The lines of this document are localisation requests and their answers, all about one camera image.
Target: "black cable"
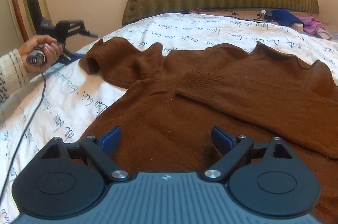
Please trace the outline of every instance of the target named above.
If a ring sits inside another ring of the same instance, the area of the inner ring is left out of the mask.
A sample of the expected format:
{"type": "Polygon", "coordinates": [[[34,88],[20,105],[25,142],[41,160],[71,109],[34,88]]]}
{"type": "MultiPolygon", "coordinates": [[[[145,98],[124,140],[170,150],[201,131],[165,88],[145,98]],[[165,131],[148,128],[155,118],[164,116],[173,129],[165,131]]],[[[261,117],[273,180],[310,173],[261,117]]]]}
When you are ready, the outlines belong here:
{"type": "Polygon", "coordinates": [[[15,149],[13,155],[12,155],[12,159],[11,159],[11,162],[10,162],[10,166],[9,166],[9,168],[8,168],[8,172],[7,172],[6,178],[5,178],[5,184],[4,184],[4,186],[3,186],[2,190],[1,190],[1,194],[0,194],[0,205],[1,205],[1,203],[2,203],[2,198],[3,198],[4,194],[5,194],[5,188],[6,188],[7,180],[8,180],[8,178],[9,178],[9,176],[10,176],[11,167],[13,166],[13,163],[14,163],[14,158],[15,158],[16,154],[18,153],[20,144],[21,144],[21,142],[22,142],[23,137],[24,137],[25,134],[26,134],[26,131],[27,131],[27,129],[28,129],[30,123],[32,122],[32,120],[33,120],[35,114],[37,113],[39,107],[40,107],[41,104],[42,104],[43,98],[45,97],[45,90],[46,90],[47,82],[46,82],[46,78],[44,77],[44,75],[43,75],[43,74],[41,74],[41,75],[42,75],[42,78],[43,78],[43,81],[44,81],[44,86],[43,86],[43,90],[42,90],[41,100],[40,100],[38,106],[37,106],[37,107],[35,108],[35,110],[33,111],[33,114],[32,114],[32,116],[31,116],[31,118],[29,119],[29,121],[28,121],[28,123],[27,123],[25,129],[23,130],[23,133],[22,133],[22,135],[21,135],[21,137],[20,137],[19,143],[18,143],[18,145],[17,145],[17,147],[16,147],[16,149],[15,149]]]}

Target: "mattress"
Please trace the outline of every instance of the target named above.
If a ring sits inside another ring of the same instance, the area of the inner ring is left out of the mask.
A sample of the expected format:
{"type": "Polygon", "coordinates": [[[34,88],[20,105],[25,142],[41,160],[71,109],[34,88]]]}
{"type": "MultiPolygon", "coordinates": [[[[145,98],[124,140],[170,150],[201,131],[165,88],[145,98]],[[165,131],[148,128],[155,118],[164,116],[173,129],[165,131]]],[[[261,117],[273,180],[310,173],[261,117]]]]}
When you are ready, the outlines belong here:
{"type": "MultiPolygon", "coordinates": [[[[160,42],[164,56],[174,49],[202,50],[221,43],[236,45],[249,53],[259,41],[278,51],[294,54],[308,64],[321,60],[338,82],[338,44],[270,23],[202,13],[172,13],[130,24],[103,40],[115,36],[124,37],[142,51],[160,42]]],[[[86,53],[93,45],[84,47],[79,53],[86,53]]],[[[9,163],[14,150],[41,97],[44,85],[41,76],[13,94],[0,108],[0,186],[5,186],[5,196],[0,204],[2,224],[13,221],[19,214],[11,195],[11,185],[34,155],[55,136],[65,142],[77,141],[85,129],[126,92],[106,83],[100,74],[88,76],[78,62],[66,67],[57,64],[45,76],[45,98],[23,137],[13,166],[9,163]],[[5,182],[8,169],[10,177],[5,182]]]]}

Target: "ribbed gray plastic surface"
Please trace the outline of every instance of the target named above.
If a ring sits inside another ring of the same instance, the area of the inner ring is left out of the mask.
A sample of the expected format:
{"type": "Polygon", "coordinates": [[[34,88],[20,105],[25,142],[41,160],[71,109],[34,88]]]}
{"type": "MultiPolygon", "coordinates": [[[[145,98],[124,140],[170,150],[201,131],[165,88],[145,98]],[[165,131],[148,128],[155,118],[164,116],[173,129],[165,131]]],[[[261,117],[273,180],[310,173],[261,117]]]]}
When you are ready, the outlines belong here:
{"type": "Polygon", "coordinates": [[[272,220],[253,215],[235,204],[224,186],[196,173],[139,173],[114,184],[90,211],[66,220],[40,220],[21,215],[15,224],[320,224],[310,214],[272,220]]]}

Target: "purple cloth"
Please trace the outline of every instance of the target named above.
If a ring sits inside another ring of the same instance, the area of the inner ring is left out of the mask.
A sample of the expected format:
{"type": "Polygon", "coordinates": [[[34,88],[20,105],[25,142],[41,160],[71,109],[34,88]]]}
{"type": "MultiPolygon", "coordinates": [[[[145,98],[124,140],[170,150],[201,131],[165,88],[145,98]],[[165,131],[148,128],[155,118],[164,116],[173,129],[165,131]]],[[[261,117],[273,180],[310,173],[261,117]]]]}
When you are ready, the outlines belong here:
{"type": "Polygon", "coordinates": [[[297,17],[304,23],[304,31],[315,35],[318,29],[325,29],[324,25],[315,17],[297,17]]]}

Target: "bed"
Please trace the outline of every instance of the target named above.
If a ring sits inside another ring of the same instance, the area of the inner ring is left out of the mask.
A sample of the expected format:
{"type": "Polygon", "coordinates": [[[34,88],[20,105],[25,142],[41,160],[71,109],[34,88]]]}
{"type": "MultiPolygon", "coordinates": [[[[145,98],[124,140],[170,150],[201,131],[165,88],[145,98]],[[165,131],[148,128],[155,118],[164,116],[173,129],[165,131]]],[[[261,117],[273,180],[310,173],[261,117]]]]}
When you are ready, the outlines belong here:
{"type": "MultiPolygon", "coordinates": [[[[301,34],[288,27],[238,20],[232,16],[236,11],[250,16],[262,8],[291,9],[299,15],[319,13],[317,0],[128,0],[122,21],[124,27],[104,36],[103,40],[124,37],[142,51],[160,42],[164,56],[174,49],[202,50],[221,43],[231,43],[251,52],[259,41],[278,51],[294,54],[309,64],[321,60],[330,68],[337,84],[336,42],[301,34]],[[193,8],[232,10],[213,15],[188,13],[193,8]]],[[[94,43],[79,53],[85,54],[94,43]]],[[[33,156],[52,137],[59,136],[65,142],[77,141],[85,129],[126,92],[126,89],[105,82],[100,74],[87,75],[78,62],[68,66],[57,64],[45,73],[45,77],[45,98],[20,144],[13,166],[9,166],[12,154],[41,97],[42,77],[34,78],[1,107],[0,185],[5,187],[0,204],[2,224],[10,223],[18,216],[11,185],[33,156]],[[5,181],[8,169],[10,177],[5,181]]]]}

